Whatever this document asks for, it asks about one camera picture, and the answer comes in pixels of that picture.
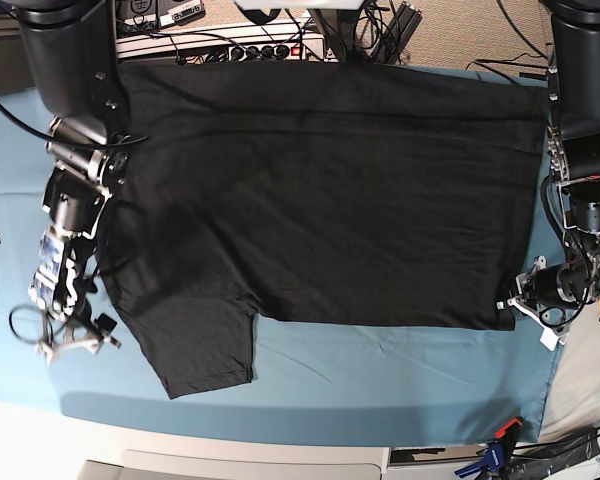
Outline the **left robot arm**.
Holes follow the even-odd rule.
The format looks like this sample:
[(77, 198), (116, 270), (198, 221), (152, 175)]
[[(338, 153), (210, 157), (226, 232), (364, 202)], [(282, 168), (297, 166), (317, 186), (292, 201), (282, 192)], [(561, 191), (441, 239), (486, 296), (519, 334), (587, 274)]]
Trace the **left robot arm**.
[(547, 68), (549, 171), (540, 200), (564, 261), (549, 266), (536, 257), (498, 307), (534, 320), (541, 343), (555, 350), (586, 306), (600, 308), (600, 1), (543, 5), (553, 56)]

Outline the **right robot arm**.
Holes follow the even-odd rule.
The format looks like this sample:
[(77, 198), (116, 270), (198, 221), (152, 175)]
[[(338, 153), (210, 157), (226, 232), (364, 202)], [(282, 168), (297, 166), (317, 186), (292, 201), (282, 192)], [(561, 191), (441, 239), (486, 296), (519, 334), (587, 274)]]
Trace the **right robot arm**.
[(29, 295), (42, 316), (35, 340), (46, 362), (61, 353), (117, 346), (115, 320), (92, 317), (88, 260), (122, 184), (130, 108), (115, 46), (110, 1), (16, 1), (27, 59), (52, 114), (46, 151), (54, 168), (42, 206), (50, 224)]

